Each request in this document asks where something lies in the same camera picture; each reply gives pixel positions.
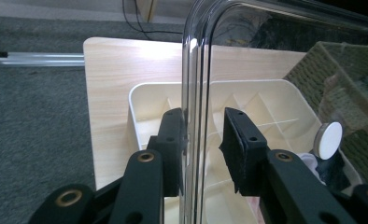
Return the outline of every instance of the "transparent acrylic box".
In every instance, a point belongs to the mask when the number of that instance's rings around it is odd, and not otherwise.
[[[219,150],[224,107],[246,112],[269,148],[294,153],[339,121],[339,152],[357,185],[368,183],[367,85],[367,17],[310,0],[201,0],[186,23],[182,83],[131,91],[131,142],[146,148],[163,112],[181,106],[189,144],[178,221],[262,223],[258,199],[234,193]],[[168,204],[175,216],[178,202]]]

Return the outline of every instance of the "metal rail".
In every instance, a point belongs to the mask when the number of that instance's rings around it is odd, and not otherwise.
[[[0,67],[65,67],[84,65],[84,55],[77,53],[9,52],[7,57],[0,57]]]

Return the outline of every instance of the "wooden table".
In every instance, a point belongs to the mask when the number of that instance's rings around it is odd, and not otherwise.
[[[84,43],[96,188],[124,173],[131,155],[127,141],[128,95],[144,82],[181,81],[182,45],[93,37]],[[304,53],[213,48],[213,76],[223,79],[283,78]]]

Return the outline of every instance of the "gray carpet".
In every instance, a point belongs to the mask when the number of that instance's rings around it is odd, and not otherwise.
[[[92,36],[146,39],[125,22],[0,18],[0,50],[8,52],[81,53]],[[181,35],[149,37],[181,42]],[[94,189],[84,68],[0,67],[0,223],[27,223],[45,197],[71,183]]]

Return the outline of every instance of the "black cable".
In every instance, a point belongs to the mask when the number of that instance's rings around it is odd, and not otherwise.
[[[162,34],[174,34],[174,35],[183,35],[183,33],[181,32],[173,32],[173,31],[160,31],[160,30],[156,30],[156,31],[145,31],[143,29],[143,27],[141,26],[140,20],[138,19],[138,6],[137,6],[137,1],[134,0],[134,4],[135,4],[135,15],[136,15],[136,20],[137,20],[137,25],[139,26],[140,29],[134,27],[131,23],[129,23],[128,18],[126,17],[126,11],[125,11],[125,0],[122,0],[122,12],[123,12],[123,17],[125,18],[126,23],[133,29],[136,30],[137,32],[143,33],[144,36],[148,39],[151,40],[151,38],[147,35],[147,34],[156,34],[156,33],[162,33]]]
[[[148,39],[148,40],[152,40],[147,33],[144,31],[143,27],[140,24],[140,20],[138,19],[138,6],[137,6],[137,0],[134,0],[134,4],[135,4],[135,19],[137,20],[137,24],[140,27],[141,33],[143,33],[143,35]]]

